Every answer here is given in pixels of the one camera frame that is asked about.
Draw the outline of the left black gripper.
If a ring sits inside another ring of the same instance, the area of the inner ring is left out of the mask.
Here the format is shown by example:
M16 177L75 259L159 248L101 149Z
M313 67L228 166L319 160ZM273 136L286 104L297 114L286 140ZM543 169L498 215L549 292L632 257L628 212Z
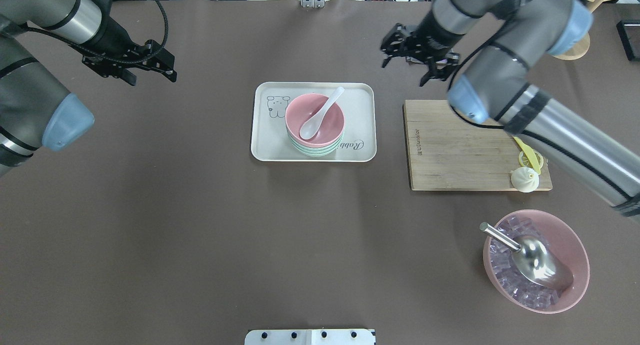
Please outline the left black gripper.
M144 45L133 42L128 32L117 21L108 17L100 25L98 32L82 47L118 61L135 61L135 64L122 64L105 58L99 59L92 53L82 51L83 64L102 77L120 78L131 86L137 77L128 69L137 68L154 71L176 82L178 72L174 69L175 56L155 40L147 40Z

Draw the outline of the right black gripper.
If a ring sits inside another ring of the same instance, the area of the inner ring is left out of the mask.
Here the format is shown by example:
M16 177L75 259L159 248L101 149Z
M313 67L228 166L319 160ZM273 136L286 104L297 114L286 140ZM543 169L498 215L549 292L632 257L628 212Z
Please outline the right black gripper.
M382 61L384 69L392 58L411 58L418 64L426 65L428 70L419 81L419 86L431 80L446 81L460 65L460 54L449 49L432 47L425 40L420 40L418 31L411 26L395 24L382 38L380 50L386 58Z

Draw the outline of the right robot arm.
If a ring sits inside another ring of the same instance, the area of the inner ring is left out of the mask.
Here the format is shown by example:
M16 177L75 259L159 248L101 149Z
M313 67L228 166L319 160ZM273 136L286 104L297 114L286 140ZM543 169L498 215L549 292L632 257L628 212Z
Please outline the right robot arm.
M382 65L426 65L421 86L453 78L461 64L452 48L489 13L503 25L448 88L451 108L478 126L498 122L638 222L639 157L527 80L542 56L566 53L589 31L594 17L579 0L434 0L417 26L398 23L384 36Z

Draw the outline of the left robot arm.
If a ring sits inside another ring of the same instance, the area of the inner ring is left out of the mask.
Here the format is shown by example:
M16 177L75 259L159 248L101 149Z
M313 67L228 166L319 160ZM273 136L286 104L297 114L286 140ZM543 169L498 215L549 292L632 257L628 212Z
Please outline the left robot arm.
M113 0L0 0L0 167L7 174L41 147L61 151L89 130L94 115L22 44L35 32L82 54L101 77L135 85L132 68L177 80L174 56L163 43L133 42L110 17Z

